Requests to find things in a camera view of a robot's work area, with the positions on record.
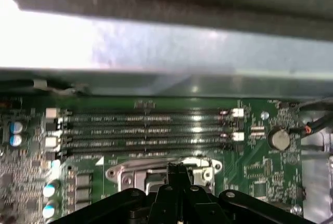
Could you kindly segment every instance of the screw hole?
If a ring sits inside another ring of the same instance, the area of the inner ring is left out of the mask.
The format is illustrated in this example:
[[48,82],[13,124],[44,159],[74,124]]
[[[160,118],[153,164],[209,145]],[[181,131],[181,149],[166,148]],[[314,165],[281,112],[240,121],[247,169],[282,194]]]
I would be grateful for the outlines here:
[[108,172],[108,174],[109,174],[110,177],[113,177],[113,176],[114,176],[114,171],[113,171],[113,170],[110,170],[110,171]]

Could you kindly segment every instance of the ram slot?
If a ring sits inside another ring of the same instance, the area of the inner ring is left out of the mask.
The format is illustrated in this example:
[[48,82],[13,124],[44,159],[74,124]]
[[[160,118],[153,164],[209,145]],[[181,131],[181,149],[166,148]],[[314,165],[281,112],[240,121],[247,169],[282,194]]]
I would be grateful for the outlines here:
[[101,114],[229,114],[232,109],[202,109],[202,108],[191,108],[191,109],[105,109],[105,108],[91,108],[91,109],[77,109],[63,111],[69,116],[86,116],[86,115],[101,115]]
[[76,134],[76,135],[64,135],[62,136],[65,140],[83,140],[83,139],[115,139],[115,138],[171,138],[171,137],[220,137],[223,134],[219,131],[209,132],[209,133],[137,133],[137,134],[100,134],[100,135],[86,135],[86,134]]
[[101,122],[197,122],[197,121],[215,121],[218,122],[224,119],[224,116],[215,114],[75,114],[73,116],[65,117],[63,120],[68,123],[75,122],[88,122],[88,123],[101,123]]
[[228,149],[231,150],[231,143],[205,143],[205,144],[157,144],[157,145],[136,145],[136,146],[110,146],[90,148],[64,148],[68,155],[84,153],[117,153],[117,152],[155,152],[171,150],[202,150],[202,149]]
[[212,131],[224,131],[228,128],[220,125],[175,125],[175,126],[83,126],[64,130],[64,134],[75,135],[103,135],[103,134],[136,134],[136,133],[204,133]]
[[163,125],[220,125],[220,126],[234,126],[236,123],[232,121],[114,121],[114,122],[68,122],[67,129],[75,129],[79,127],[91,126],[163,126]]
[[88,139],[64,142],[62,149],[107,146],[163,145],[163,144],[206,144],[225,142],[222,138],[160,138],[160,139]]

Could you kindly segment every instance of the electrolytic capacitor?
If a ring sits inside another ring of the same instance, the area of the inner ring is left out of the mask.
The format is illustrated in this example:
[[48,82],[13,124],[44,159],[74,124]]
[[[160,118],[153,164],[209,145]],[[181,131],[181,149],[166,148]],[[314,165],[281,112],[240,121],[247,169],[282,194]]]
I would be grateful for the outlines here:
[[19,147],[23,143],[23,137],[21,135],[12,135],[9,138],[9,143],[13,147]]
[[55,179],[50,181],[45,187],[43,188],[43,196],[45,197],[51,197],[55,194],[57,189],[60,186],[59,180]]
[[27,124],[21,121],[15,121],[9,125],[10,132],[13,134],[20,134],[21,132],[26,131]]
[[45,219],[52,218],[57,212],[59,204],[55,200],[51,200],[46,203],[46,206],[43,208],[42,215]]

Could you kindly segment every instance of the surface-mount component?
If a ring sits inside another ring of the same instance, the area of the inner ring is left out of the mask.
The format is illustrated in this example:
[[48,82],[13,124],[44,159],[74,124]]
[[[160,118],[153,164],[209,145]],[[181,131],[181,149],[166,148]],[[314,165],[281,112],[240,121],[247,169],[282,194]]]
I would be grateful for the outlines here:
[[77,189],[75,193],[76,202],[89,201],[91,198],[91,189]]
[[58,145],[58,138],[57,137],[45,137],[44,146],[46,148],[54,148],[57,145]]
[[76,176],[76,187],[85,188],[89,187],[91,183],[91,174],[78,174]]
[[36,211],[38,209],[38,200],[37,199],[30,199],[26,202],[25,207],[29,212]]
[[2,187],[10,186],[14,181],[13,174],[12,173],[3,173],[0,177],[0,181],[1,181]]
[[86,201],[86,202],[78,202],[78,203],[76,203],[76,205],[75,205],[75,210],[79,210],[79,209],[81,209],[81,208],[87,207],[87,206],[89,206],[90,204],[91,204],[90,201]]

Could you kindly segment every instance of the blue capacitor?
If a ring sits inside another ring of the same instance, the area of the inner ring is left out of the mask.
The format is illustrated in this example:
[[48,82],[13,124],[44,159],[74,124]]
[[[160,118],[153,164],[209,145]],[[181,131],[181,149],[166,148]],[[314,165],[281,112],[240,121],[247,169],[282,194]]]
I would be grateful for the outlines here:
[[16,121],[16,122],[10,123],[9,129],[10,129],[10,132],[13,134],[20,134],[21,132],[23,132],[27,129],[27,126],[23,122]]
[[18,147],[22,144],[22,136],[21,135],[13,135],[9,138],[9,143],[13,147]]

